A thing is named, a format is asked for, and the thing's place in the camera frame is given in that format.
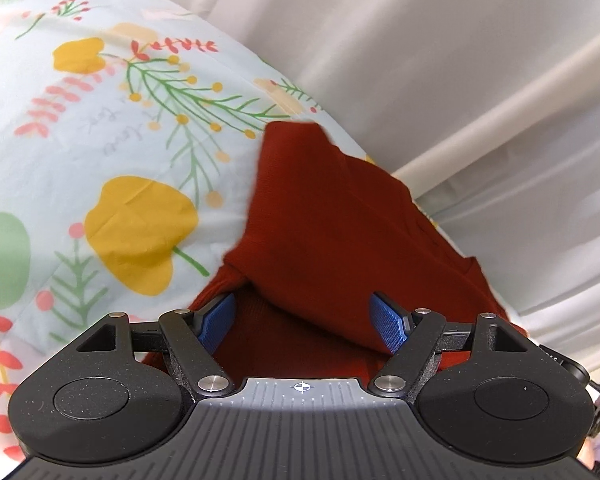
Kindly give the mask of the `white curtain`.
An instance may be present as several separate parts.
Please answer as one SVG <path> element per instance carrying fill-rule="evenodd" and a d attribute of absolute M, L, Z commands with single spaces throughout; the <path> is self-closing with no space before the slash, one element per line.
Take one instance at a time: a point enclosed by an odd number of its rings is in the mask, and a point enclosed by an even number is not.
<path fill-rule="evenodd" d="M 317 99 L 600 373 L 600 0 L 171 0 Z"/>

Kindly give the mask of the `red knitted cardigan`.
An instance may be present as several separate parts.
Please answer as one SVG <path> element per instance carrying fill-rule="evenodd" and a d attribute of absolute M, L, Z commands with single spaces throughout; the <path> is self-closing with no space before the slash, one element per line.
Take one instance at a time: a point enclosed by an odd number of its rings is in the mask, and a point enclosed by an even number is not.
<path fill-rule="evenodd" d="M 452 247 L 404 184 L 343 154 L 318 125 L 272 122 L 245 232 L 194 301 L 234 296 L 215 361 L 235 382 L 368 382 L 389 356 L 370 322 L 374 292 L 451 322 L 502 312 L 478 261 Z"/>

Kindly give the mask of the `floral white bed sheet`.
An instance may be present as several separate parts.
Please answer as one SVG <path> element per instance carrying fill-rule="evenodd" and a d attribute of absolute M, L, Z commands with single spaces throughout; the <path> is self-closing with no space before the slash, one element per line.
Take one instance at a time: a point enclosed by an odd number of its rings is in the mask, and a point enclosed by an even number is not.
<path fill-rule="evenodd" d="M 169 0 L 0 0 L 0 477 L 15 388 L 102 315 L 185 308 L 242 236 L 262 136 L 312 96 Z"/>

